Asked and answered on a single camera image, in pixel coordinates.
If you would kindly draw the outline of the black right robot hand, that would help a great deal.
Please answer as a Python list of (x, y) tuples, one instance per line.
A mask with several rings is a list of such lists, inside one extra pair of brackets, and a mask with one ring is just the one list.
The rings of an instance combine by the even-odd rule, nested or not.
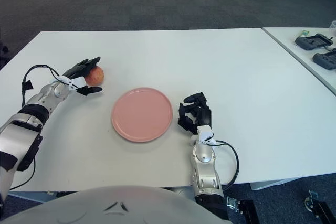
[(185, 98), (179, 105), (178, 125), (194, 135), (197, 134), (199, 126), (208, 125), (212, 128), (212, 112), (206, 103), (202, 92)]

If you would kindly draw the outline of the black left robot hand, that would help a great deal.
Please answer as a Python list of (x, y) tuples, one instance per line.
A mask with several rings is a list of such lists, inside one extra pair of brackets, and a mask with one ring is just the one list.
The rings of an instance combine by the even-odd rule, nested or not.
[(66, 77), (66, 84), (70, 85), (70, 90), (76, 90), (77, 93), (87, 96), (91, 93), (98, 93), (103, 90), (101, 87), (88, 86), (85, 81), (85, 77), (88, 77), (90, 71), (93, 70), (101, 57), (94, 59), (85, 59), (71, 69), (67, 70), (62, 77)]

